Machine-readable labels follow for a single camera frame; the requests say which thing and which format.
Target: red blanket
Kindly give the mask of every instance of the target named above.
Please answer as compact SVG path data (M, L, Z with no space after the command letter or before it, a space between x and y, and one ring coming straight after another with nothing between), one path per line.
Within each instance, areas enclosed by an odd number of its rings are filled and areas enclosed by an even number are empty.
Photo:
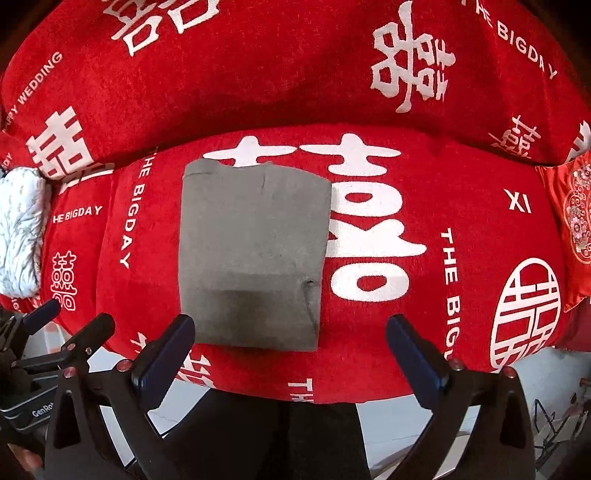
M446 358L485 371L552 345L566 327L560 243L532 167L406 129L315 125L196 141L58 196L43 294L69 291L68 330L109 312L117 322L109 347L134 357L179 313L182 176L202 156L324 176L333 213L318 350L196 345L185 380L283 400L362 402L410 393L384 337L394 313Z
M157 145L321 122L556 165L589 121L571 64L515 0L63 0L0 98L0 158L54 179Z

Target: gray cloth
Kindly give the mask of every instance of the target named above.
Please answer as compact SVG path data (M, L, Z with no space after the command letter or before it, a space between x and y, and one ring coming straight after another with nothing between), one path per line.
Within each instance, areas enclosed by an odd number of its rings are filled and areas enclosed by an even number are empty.
M196 343L316 350L331 188L271 163L187 166L178 284Z

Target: screw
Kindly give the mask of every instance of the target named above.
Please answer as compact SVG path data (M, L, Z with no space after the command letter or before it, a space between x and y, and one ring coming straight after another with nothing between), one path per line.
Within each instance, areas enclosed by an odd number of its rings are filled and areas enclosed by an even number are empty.
M78 375L78 370L76 370L76 367L68 367L64 370L64 377L66 378L72 378L76 375Z
M129 370L133 366L133 364L134 363L131 360L127 360L125 358L123 360L119 360L119 362L117 362L117 365L115 365L115 368L120 372L127 372L127 370Z
M449 361L449 366L452 368L452 370L455 370L456 372L461 372L465 369L464 364L459 358L452 358Z
M503 375L505 375L506 377L517 378L517 372L513 367L503 367L503 370L501 371L503 372Z

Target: black clamp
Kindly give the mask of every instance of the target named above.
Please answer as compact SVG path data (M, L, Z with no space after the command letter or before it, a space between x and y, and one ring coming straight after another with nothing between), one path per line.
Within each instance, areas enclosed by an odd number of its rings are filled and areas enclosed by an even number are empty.
M94 322L103 332L114 332L109 315ZM193 320L179 315L135 361L124 359L110 371L88 373L86 361L77 359L64 369L47 432L46 479L135 478L121 463L100 413L100 406L108 406L148 480L189 480L147 413L162 403L194 338Z
M534 480L534 440L517 372L498 374L447 362L404 317L388 320L387 341L420 406L433 416L388 480L432 480L451 448L468 407L480 405L470 439L449 480Z
M29 337L55 319L60 308L52 299L28 315L12 316L0 326L0 437L39 455L43 454L43 444L31 433L49 422L59 372L51 371L57 369L55 366L42 368L43 358L22 360L22 354Z

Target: red cushion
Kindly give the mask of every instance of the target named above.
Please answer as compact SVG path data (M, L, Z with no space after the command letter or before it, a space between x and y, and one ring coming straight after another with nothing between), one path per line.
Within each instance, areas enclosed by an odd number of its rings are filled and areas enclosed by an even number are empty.
M184 379L282 400L363 402L410 393L385 341L394 313L448 358L484 371L561 336L560 241L531 166L407 129L313 125L211 137L121 170L97 281L97 310L117 322L114 351L134 357L180 311L182 177L202 156L271 160L329 179L330 238L339 242L324 264L316 352L196 345ZM373 196L348 195L356 192Z
M41 299L61 303L70 333L96 316L96 273L117 173L102 168L57 190L41 252Z
M591 301L583 299L570 311L568 329L556 343L559 348L578 352L591 352Z
M573 78L515 0L63 0L5 72L0 158L58 178L208 135L350 122L556 165L589 119Z
M0 306L12 312L29 313L33 306L29 299L12 299L5 295L0 295Z
M536 167L554 210L567 273L564 311L591 296L591 153L560 167Z

